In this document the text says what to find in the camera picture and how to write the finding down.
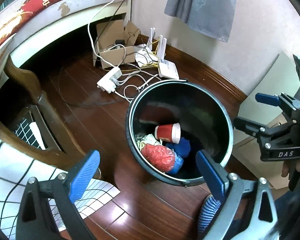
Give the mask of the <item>person's hand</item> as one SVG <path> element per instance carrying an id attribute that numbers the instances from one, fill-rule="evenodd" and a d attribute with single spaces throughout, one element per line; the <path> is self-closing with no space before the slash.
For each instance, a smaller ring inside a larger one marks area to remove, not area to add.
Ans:
<path id="1" fill-rule="evenodd" d="M 288 176 L 291 167 L 294 167 L 298 172 L 300 172 L 300 159 L 285 160 L 282 165 L 281 177 L 285 178 Z"/>

